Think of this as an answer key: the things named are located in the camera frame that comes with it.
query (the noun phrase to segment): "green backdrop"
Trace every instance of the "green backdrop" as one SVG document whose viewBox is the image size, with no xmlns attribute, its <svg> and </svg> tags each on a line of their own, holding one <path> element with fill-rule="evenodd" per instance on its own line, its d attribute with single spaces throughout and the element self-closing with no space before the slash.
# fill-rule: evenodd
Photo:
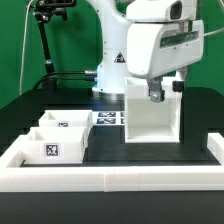
<svg viewBox="0 0 224 224">
<path fill-rule="evenodd" d="M 0 107 L 19 96 L 19 77 L 26 0 L 1 0 Z M 199 16 L 205 32 L 224 26 L 224 13 L 217 0 L 200 0 Z M 125 4 L 118 9 L 125 11 Z M 56 70 L 96 69 L 102 58 L 99 19 L 85 0 L 68 9 L 69 20 L 53 17 L 46 25 L 49 47 Z M 224 94 L 224 33 L 205 39 L 203 59 L 192 65 L 186 85 L 209 87 Z M 45 74 L 44 57 L 35 18 L 29 15 L 23 92 Z M 59 87 L 90 87 L 88 82 L 59 82 Z"/>
</svg>

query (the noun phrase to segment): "white bin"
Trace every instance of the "white bin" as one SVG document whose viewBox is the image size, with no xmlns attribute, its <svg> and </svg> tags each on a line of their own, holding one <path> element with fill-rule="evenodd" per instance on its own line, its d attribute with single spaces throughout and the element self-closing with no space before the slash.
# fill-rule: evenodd
<svg viewBox="0 0 224 224">
<path fill-rule="evenodd" d="M 153 103 L 146 80 L 125 79 L 125 141 L 179 142 L 181 93 L 172 91 L 173 77 L 162 82 L 165 101 Z"/>
<path fill-rule="evenodd" d="M 46 110 L 39 119 L 40 127 L 86 127 L 89 134 L 92 126 L 91 110 Z"/>
<path fill-rule="evenodd" d="M 31 128 L 21 141 L 25 164 L 82 163 L 87 130 L 79 128 Z"/>
</svg>

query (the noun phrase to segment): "open white box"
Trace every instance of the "open white box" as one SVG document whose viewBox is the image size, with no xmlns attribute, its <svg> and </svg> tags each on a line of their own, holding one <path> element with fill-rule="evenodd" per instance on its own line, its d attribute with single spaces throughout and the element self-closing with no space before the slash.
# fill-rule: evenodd
<svg viewBox="0 0 224 224">
<path fill-rule="evenodd" d="M 165 101 L 153 103 L 146 80 L 125 79 L 125 141 L 179 142 L 181 93 L 172 91 L 173 77 L 164 77 Z"/>
<path fill-rule="evenodd" d="M 82 163 L 87 148 L 87 130 L 78 128 L 31 128 L 16 142 L 25 164 Z"/>
<path fill-rule="evenodd" d="M 40 127 L 86 127 L 88 134 L 93 126 L 91 110 L 46 110 L 39 119 Z"/>
<path fill-rule="evenodd" d="M 209 134 L 219 166 L 20 168 L 20 136 L 0 158 L 0 192 L 224 190 L 224 139 Z"/>
</svg>

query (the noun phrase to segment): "robot end effector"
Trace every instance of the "robot end effector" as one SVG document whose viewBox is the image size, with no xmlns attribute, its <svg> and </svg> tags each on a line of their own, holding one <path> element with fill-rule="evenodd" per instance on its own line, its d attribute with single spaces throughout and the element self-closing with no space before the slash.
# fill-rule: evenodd
<svg viewBox="0 0 224 224">
<path fill-rule="evenodd" d="M 135 22 L 128 31 L 129 72 L 146 79 L 152 102 L 165 99 L 162 76 L 176 72 L 174 91 L 183 89 L 188 66 L 202 58 L 204 26 L 196 21 L 197 0 L 136 0 L 127 8 Z"/>
</svg>

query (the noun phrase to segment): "black table surface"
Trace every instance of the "black table surface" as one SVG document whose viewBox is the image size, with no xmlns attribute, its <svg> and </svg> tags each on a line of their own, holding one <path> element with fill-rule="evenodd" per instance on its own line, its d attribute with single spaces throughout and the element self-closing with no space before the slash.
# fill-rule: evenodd
<svg viewBox="0 0 224 224">
<path fill-rule="evenodd" d="M 123 111 L 124 102 L 87 89 L 28 91 L 0 110 L 0 152 L 38 126 L 46 109 Z M 224 97 L 186 88 L 182 109 L 181 144 L 125 144 L 124 127 L 94 127 L 82 166 L 218 165 L 206 144 L 208 132 L 223 135 Z M 223 191 L 0 193 L 2 224 L 223 223 L 223 209 Z"/>
</svg>

